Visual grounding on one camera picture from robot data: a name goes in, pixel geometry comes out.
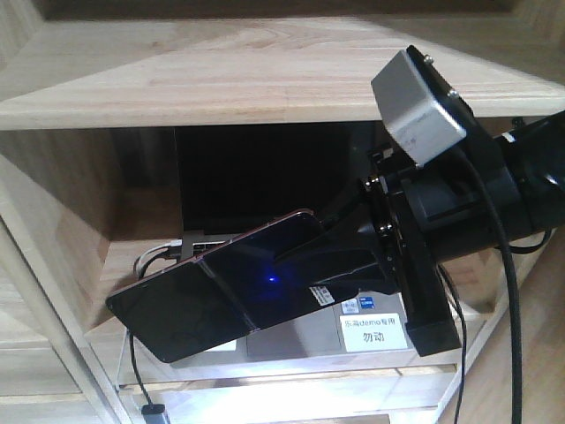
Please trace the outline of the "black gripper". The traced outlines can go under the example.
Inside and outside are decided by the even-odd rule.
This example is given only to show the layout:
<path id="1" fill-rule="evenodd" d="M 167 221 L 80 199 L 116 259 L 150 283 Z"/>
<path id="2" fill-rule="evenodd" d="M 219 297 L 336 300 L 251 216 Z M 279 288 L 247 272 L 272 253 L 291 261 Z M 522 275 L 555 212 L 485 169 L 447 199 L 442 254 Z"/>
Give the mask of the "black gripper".
<path id="1" fill-rule="evenodd" d="M 278 255 L 275 265 L 307 264 L 306 283 L 334 296 L 395 294 L 396 282 L 375 262 L 376 231 L 418 354 L 456 349 L 462 343 L 438 266 L 520 235 L 521 200 L 509 167 L 499 149 L 450 149 L 422 169 L 393 149 L 373 149 L 368 159 L 373 225 L 348 216 Z"/>

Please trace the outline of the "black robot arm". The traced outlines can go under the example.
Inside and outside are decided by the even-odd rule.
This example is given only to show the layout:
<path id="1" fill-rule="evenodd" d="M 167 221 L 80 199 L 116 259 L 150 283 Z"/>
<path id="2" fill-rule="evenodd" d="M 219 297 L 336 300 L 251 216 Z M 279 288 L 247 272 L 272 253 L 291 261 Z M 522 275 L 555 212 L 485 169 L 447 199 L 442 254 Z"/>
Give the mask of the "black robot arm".
<path id="1" fill-rule="evenodd" d="M 423 168 L 402 151 L 373 158 L 377 178 L 356 203 L 373 220 L 369 249 L 322 235 L 277 257 L 313 287 L 400 292 L 407 334 L 421 356 L 461 346 L 442 286 L 441 263 L 495 247 L 508 295 L 517 298 L 516 240 L 548 237 L 564 223 L 564 116 L 545 117 L 491 138 L 480 125 Z"/>

